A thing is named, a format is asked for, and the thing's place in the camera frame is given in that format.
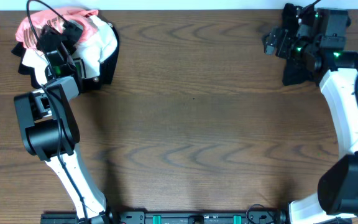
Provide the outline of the pink t-shirt with brown print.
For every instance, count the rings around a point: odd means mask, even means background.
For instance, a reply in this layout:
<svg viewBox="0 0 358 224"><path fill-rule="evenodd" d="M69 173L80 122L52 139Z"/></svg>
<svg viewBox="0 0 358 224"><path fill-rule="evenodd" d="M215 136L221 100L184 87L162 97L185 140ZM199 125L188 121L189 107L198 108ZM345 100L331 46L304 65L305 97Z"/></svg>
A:
<svg viewBox="0 0 358 224"><path fill-rule="evenodd" d="M83 27L83 32L79 39L79 43L87 41L92 35L97 33L96 25L94 25L91 18L98 16L99 11L97 9L86 10L79 7L61 7L55 9L64 19L68 21L75 21ZM63 19L49 10L39 11L30 15L31 21L40 37L40 32L45 25L51 26L59 33L62 33L65 29L63 27ZM16 40L22 43L22 46L26 49L34 49L37 43L35 35L30 28L28 18L22 20L17 31Z"/></svg>

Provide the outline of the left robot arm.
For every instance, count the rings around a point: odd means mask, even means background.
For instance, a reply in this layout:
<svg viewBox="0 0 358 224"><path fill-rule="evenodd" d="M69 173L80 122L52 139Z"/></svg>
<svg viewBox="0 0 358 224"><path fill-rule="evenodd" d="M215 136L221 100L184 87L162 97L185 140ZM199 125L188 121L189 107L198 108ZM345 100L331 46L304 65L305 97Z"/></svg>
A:
<svg viewBox="0 0 358 224"><path fill-rule="evenodd" d="M70 100L83 91L80 68L71 57L82 31L75 21L64 21L63 32L45 25L35 37L47 61L46 82L14 97L25 149L56 173L76 210L75 217L44 215L43 223L119 222L81 158L80 132L70 108Z"/></svg>

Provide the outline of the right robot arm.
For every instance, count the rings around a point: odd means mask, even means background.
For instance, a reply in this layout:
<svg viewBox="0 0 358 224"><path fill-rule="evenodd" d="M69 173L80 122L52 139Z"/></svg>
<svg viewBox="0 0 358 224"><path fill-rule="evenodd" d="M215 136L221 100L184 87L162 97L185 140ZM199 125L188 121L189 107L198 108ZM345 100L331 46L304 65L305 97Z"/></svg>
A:
<svg viewBox="0 0 358 224"><path fill-rule="evenodd" d="M345 9L288 3L282 24L263 36L264 52L286 61L282 82L317 84L331 112L339 159L316 193L290 202L276 223L350 223L358 217L358 53L347 51Z"/></svg>

